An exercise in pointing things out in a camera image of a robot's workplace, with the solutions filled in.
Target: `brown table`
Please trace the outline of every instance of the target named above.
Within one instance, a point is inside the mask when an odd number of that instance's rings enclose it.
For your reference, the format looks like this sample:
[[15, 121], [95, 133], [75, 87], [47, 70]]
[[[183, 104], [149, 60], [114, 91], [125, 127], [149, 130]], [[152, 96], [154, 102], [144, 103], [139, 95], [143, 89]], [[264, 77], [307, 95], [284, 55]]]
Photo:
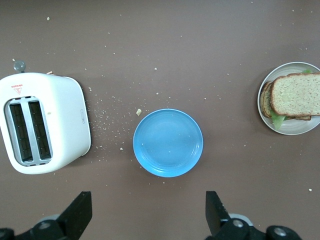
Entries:
[[[58, 171], [26, 175], [1, 137], [0, 227], [22, 233], [91, 191], [83, 240], [201, 240], [214, 190], [261, 231], [284, 225], [318, 239], [320, 128], [272, 131], [257, 95], [277, 66], [320, 67], [319, 22], [316, 0], [2, 0], [0, 78], [16, 73], [16, 59], [26, 72], [76, 79], [92, 147]], [[132, 146], [142, 118], [163, 108], [192, 116], [204, 139], [197, 165], [174, 178], [141, 168]]]

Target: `crumb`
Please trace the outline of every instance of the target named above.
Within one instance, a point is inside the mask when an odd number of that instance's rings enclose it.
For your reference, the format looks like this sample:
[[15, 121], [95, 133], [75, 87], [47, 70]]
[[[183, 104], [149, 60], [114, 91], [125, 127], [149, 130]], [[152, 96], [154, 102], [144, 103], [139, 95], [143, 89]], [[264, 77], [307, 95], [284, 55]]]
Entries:
[[141, 109], [139, 108], [135, 114], [137, 114], [138, 116], [142, 113]]

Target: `blue plate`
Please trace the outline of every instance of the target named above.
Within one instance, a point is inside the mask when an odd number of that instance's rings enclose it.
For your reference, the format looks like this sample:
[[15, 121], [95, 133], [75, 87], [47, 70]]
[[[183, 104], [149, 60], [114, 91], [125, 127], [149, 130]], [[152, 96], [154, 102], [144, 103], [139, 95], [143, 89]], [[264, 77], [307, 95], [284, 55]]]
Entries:
[[160, 109], [147, 115], [136, 127], [133, 150], [150, 173], [177, 177], [198, 162], [204, 140], [198, 124], [186, 113]]

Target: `toaster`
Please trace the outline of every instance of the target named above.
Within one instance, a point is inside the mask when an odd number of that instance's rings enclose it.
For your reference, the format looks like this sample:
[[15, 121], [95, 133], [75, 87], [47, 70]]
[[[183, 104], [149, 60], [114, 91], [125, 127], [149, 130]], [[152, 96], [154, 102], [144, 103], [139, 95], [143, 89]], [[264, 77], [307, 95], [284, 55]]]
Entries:
[[23, 174], [58, 170], [91, 146], [82, 89], [71, 77], [19, 73], [0, 80], [0, 128], [12, 166]]

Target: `bread slice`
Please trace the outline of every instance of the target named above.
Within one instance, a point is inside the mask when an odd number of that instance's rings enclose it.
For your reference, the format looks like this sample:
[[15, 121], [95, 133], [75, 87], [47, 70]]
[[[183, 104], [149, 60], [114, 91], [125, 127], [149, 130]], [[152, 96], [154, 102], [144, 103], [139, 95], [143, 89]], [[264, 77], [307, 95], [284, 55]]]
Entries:
[[278, 115], [320, 116], [320, 73], [291, 73], [278, 77], [270, 88], [270, 100]]
[[[266, 118], [271, 118], [272, 117], [272, 106], [271, 106], [271, 92], [270, 89], [272, 87], [273, 82], [272, 81], [267, 81], [261, 90], [260, 93], [260, 109], [261, 109], [261, 113], [266, 117]], [[296, 120], [305, 120], [305, 121], [310, 121], [311, 120], [311, 116], [307, 115], [307, 116], [289, 116], [287, 118], [287, 120], [292, 120], [292, 119], [296, 119]]]
[[271, 88], [272, 82], [267, 81], [261, 90], [260, 94], [260, 109], [263, 116], [266, 118], [271, 118], [271, 104], [270, 104], [270, 88]]

